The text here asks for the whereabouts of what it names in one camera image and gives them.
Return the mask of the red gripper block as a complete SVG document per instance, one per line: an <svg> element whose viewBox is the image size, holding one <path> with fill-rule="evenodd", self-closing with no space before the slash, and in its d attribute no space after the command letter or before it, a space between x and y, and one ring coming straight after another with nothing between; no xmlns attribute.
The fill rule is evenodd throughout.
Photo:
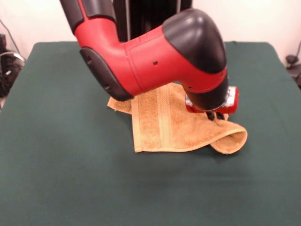
<svg viewBox="0 0 301 226"><path fill-rule="evenodd" d="M209 120L213 121L215 119L215 114L217 119L225 119L224 114L234 114L238 108L239 100L239 90L238 87L230 86L226 94L225 103L217 109L213 110L200 110L194 106L191 100L186 95L186 109L190 113L206 113Z"/></svg>

